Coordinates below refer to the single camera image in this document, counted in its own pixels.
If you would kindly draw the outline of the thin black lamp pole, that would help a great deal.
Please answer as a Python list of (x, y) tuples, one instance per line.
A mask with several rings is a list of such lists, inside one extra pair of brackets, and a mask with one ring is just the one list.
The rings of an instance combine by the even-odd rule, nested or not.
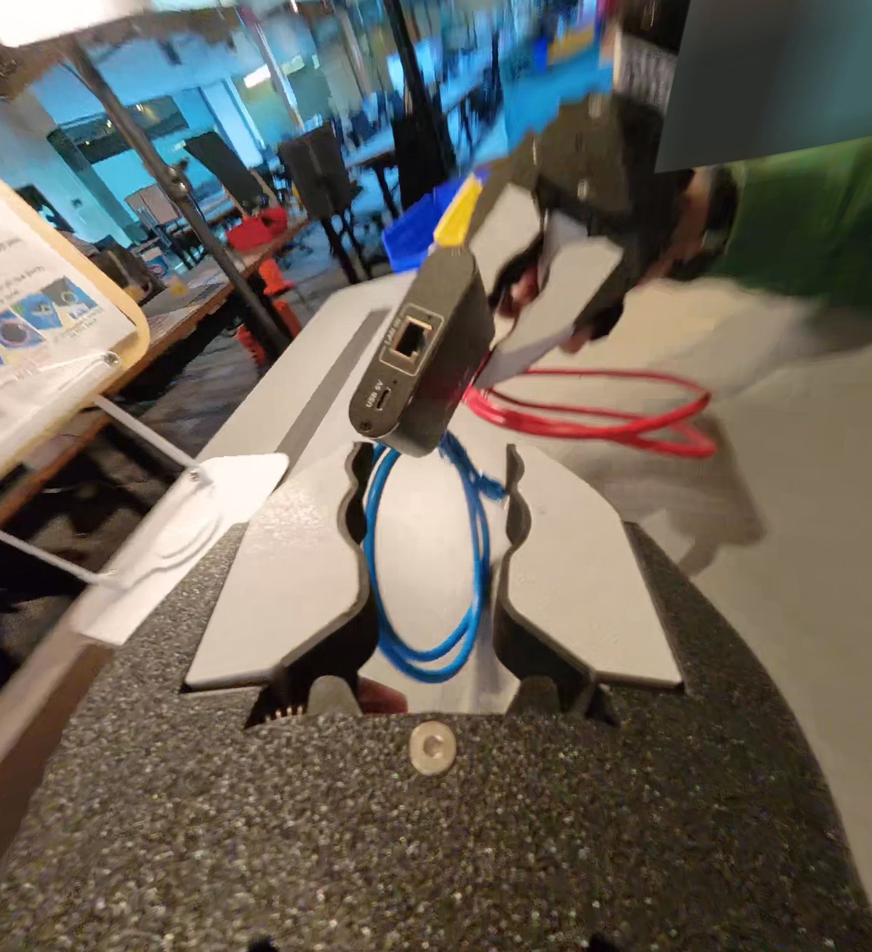
[(241, 296), (247, 307), (247, 324), (252, 335), (266, 356), (275, 362), (289, 347), (290, 339), (287, 333), (278, 326), (260, 295), (252, 289), (244, 277), (242, 267), (235, 264), (211, 230), (200, 209), (192, 200), (182, 176), (160, 157), (147, 135), (137, 126), (131, 113), (120, 102), (97, 66), (89, 58), (77, 36), (68, 34), (64, 39), (58, 40), (57, 45), (61, 50), (61, 56), (68, 57), (86, 89), (93, 93), (103, 105), (109, 119), (149, 169), (168, 200), (178, 208), (205, 251), (228, 278), (233, 289)]

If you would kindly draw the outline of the yellow storage bin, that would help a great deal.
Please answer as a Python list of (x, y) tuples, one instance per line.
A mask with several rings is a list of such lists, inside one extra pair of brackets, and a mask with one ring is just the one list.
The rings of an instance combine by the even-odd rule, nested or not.
[(433, 244), (458, 247), (466, 242), (476, 204), (483, 191), (483, 178), (469, 173), (456, 189), (433, 232)]

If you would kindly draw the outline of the red plastic crate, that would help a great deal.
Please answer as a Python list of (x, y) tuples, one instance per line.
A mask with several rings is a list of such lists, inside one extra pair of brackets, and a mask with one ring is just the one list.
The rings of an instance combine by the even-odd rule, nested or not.
[(287, 209), (278, 205), (263, 208), (226, 232), (228, 246), (240, 254), (271, 244), (288, 229)]

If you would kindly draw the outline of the instruction poster board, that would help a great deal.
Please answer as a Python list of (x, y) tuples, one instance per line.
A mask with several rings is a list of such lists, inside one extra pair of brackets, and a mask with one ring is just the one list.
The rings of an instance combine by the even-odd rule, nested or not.
[(0, 479), (148, 344), (140, 306), (0, 179)]

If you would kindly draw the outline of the black ethernet hub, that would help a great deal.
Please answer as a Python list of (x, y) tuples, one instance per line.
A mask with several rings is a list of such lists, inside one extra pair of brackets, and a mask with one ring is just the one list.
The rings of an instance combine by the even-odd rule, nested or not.
[(436, 450), (494, 331), (473, 254), (437, 248), (417, 270), (352, 396), (356, 434), (414, 458)]

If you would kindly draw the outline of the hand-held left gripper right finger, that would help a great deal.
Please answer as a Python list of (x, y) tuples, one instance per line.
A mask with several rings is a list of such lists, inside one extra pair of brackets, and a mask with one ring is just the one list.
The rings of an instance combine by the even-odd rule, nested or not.
[(560, 694), (586, 684), (679, 690), (683, 675), (626, 523), (536, 446), (505, 450), (507, 548), (494, 599), (497, 660)]

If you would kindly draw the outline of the blue storage bin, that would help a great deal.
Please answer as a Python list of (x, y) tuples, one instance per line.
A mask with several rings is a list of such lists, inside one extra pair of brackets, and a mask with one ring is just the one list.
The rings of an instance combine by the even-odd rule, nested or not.
[(382, 246), (392, 272), (419, 268), (430, 253), (434, 233), (464, 179), (449, 180), (421, 197), (382, 232)]

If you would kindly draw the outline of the person's right hand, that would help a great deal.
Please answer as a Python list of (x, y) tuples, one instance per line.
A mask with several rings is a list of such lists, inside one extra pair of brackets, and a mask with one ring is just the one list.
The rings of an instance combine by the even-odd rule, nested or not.
[[(668, 278), (673, 271), (694, 276), (709, 268), (718, 252), (713, 235), (730, 228), (736, 214), (738, 185), (723, 165), (697, 168), (678, 200), (679, 217), (668, 244), (647, 268), (640, 284)], [(559, 346), (567, 354), (579, 352), (587, 344), (602, 339), (623, 315), (624, 298), (582, 319), (572, 336)]]

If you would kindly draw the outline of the person's right forearm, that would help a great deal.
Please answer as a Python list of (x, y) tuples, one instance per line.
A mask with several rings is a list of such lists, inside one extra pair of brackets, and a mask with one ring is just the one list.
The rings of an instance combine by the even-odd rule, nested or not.
[(737, 210), (710, 273), (872, 309), (872, 136), (726, 166)]

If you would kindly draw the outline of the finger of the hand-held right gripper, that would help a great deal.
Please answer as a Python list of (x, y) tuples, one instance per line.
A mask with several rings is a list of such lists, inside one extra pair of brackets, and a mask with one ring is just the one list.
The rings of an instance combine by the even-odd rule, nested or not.
[(481, 370), (481, 389), (521, 375), (549, 351), (567, 342), (584, 311), (623, 261), (623, 249), (605, 237), (562, 247), (548, 279), (520, 312), (510, 333), (495, 345)]
[(481, 215), (471, 221), (466, 250), (487, 300), (499, 302), (526, 281), (537, 284), (544, 217), (535, 194), (506, 184)]

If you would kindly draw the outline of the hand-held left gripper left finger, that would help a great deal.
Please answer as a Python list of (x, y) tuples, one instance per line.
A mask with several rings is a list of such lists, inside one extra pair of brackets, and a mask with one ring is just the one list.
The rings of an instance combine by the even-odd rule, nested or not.
[(193, 692), (266, 685), (356, 689), (378, 645), (362, 550), (371, 444), (341, 446), (287, 479), (250, 521), (185, 675)]

